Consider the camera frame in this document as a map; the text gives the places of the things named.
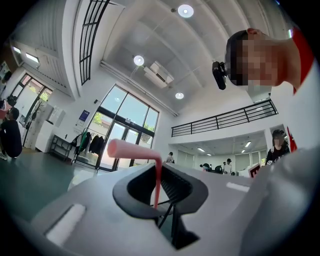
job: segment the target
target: air conditioner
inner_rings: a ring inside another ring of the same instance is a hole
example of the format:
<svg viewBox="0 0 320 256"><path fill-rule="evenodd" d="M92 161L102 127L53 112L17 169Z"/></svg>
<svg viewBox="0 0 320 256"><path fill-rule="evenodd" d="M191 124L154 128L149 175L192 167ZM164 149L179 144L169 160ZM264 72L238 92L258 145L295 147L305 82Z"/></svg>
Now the air conditioner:
<svg viewBox="0 0 320 256"><path fill-rule="evenodd" d="M155 61L150 68L144 68L144 76L160 88L165 88L174 78L169 72Z"/></svg>

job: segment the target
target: white ceiling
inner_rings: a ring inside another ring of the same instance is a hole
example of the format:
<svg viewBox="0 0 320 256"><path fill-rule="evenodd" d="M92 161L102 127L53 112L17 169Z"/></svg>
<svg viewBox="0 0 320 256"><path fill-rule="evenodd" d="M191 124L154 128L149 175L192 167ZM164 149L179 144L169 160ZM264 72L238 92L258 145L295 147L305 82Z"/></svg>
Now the white ceiling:
<svg viewBox="0 0 320 256"><path fill-rule="evenodd" d="M247 142L251 142L248 147L245 147ZM256 152L260 150L267 149L266 137L263 131L244 134L235 137L228 137L222 139L200 141L193 143L183 143L179 144L181 149L188 149L189 153L194 153L195 155L231 155L231 154L241 154L242 150L244 153Z"/></svg>
<svg viewBox="0 0 320 256"><path fill-rule="evenodd" d="M288 38L286 22L273 0L114 2L126 6L107 42L103 60L175 111L204 87L219 90L212 75L212 62L224 61L226 42L233 33L254 27L277 39ZM182 18L177 11L172 11L181 4L191 5L194 15ZM158 88L144 76L143 67L137 68L134 64L136 55L144 57L147 67L154 61L159 62L174 81L163 89ZM177 92L183 92L185 98L176 100ZM264 99L269 92L269 87L248 91L254 99Z"/></svg>

